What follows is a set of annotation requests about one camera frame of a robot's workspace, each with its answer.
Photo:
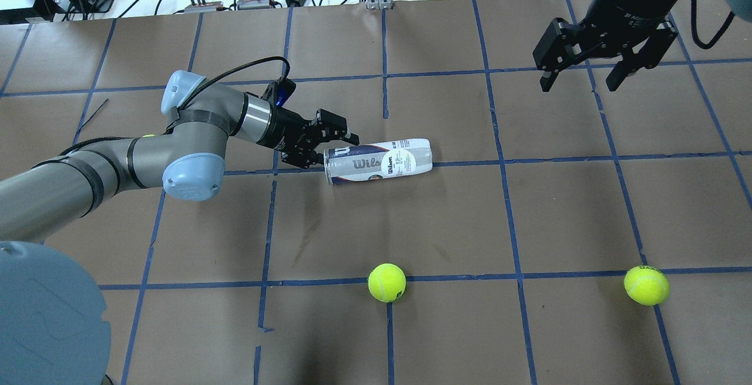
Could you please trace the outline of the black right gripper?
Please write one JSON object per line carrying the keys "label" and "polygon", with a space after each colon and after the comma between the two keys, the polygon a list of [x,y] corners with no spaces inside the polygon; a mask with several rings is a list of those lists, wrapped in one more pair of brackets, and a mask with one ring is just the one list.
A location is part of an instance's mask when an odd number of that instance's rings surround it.
{"label": "black right gripper", "polygon": [[590,58],[622,56],[607,75],[610,92],[618,90],[632,68],[656,66],[672,47],[677,31],[668,14],[677,0],[593,0],[575,24],[554,18],[532,55],[542,71],[540,88],[549,92],[561,70]]}

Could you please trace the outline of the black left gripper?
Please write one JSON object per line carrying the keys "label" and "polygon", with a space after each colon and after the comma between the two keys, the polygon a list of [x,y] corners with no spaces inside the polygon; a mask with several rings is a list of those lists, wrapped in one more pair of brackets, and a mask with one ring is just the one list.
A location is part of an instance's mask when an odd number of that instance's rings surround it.
{"label": "black left gripper", "polygon": [[339,140],[359,146],[360,137],[348,132],[347,118],[317,109],[311,120],[284,107],[272,107],[270,122],[258,144],[280,152],[280,160],[297,168],[325,166],[327,158],[317,152],[323,143]]}

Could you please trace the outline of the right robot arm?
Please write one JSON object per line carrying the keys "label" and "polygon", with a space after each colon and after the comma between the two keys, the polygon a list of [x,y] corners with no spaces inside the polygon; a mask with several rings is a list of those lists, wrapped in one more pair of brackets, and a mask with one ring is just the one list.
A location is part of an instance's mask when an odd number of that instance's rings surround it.
{"label": "right robot arm", "polygon": [[[583,61],[619,58],[606,79],[610,91],[639,69],[655,68],[677,38],[669,13],[679,0],[592,0],[575,23],[554,18],[533,50],[548,92],[560,72]],[[750,0],[725,0],[730,17],[750,21]]]}

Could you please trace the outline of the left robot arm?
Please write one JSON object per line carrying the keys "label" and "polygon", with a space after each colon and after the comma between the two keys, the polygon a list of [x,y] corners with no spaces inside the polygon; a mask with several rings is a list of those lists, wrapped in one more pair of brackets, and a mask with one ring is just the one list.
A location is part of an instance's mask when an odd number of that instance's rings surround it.
{"label": "left robot arm", "polygon": [[126,190],[213,198],[230,138],[279,151],[303,169],[323,163],[324,142],[359,144],[339,115],[320,109],[306,120],[285,109],[295,88],[282,76],[256,96],[177,70],[162,96],[164,133],[79,142],[2,181],[3,384],[110,383],[104,297],[78,262],[44,244],[57,230]]}

